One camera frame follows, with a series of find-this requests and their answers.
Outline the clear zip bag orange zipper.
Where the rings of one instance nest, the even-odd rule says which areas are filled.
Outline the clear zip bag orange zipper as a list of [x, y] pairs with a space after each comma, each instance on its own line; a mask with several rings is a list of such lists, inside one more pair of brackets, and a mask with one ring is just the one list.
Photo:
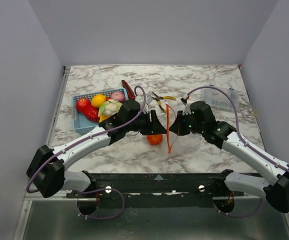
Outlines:
[[[208, 128], [212, 127], [216, 120], [211, 110], [211, 107], [205, 103], [203, 100], [196, 101], [190, 105], [191, 114], [194, 114], [201, 124], [202, 134], [205, 134], [208, 131]], [[166, 105], [166, 140], [168, 153], [172, 153], [173, 145], [176, 142], [179, 136], [186, 135], [176, 135], [169, 131], [169, 127], [174, 123], [177, 118], [177, 112], [174, 112], [173, 108], [167, 104]]]

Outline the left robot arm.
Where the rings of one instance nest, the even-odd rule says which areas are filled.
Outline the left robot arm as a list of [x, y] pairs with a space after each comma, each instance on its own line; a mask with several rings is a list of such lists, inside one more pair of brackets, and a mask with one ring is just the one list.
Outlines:
[[72, 172], [69, 168], [94, 151], [123, 139], [130, 131], [144, 136], [167, 132], [154, 110], [144, 113], [137, 101], [128, 99], [118, 113], [81, 137], [55, 148], [47, 145], [39, 147], [26, 171], [29, 178], [26, 191], [32, 193], [30, 187], [34, 185], [35, 191], [44, 198], [59, 191], [79, 192], [85, 198], [91, 197], [96, 190], [96, 180], [87, 171]]

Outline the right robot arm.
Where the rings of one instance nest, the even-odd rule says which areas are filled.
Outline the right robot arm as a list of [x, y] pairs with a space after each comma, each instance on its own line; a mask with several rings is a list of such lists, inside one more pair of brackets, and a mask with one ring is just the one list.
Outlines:
[[174, 123], [167, 129], [178, 136], [200, 134], [208, 143], [233, 154], [259, 173], [255, 177], [227, 171], [214, 184], [218, 195], [243, 192], [264, 198], [281, 213], [289, 212], [289, 163], [249, 142], [229, 123], [216, 120], [207, 103], [188, 103], [183, 111], [177, 112]]

